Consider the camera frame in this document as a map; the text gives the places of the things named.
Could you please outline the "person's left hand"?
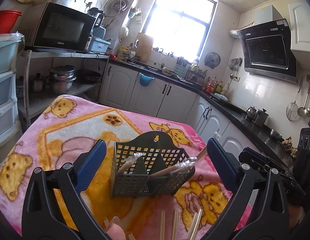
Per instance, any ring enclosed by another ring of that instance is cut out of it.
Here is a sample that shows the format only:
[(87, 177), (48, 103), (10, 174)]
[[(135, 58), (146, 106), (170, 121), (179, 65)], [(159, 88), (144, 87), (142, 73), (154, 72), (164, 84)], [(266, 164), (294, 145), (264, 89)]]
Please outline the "person's left hand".
[(121, 227), (118, 216), (114, 216), (111, 221), (106, 224), (106, 233), (112, 240), (126, 240), (126, 234)]

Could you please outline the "person's right hand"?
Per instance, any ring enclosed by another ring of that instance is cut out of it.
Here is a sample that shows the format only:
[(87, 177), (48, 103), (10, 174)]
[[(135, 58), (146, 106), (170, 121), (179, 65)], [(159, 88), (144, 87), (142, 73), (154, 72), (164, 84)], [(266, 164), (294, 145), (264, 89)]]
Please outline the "person's right hand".
[(305, 211), (301, 206), (288, 205), (289, 209), (289, 229), (293, 230), (305, 217)]

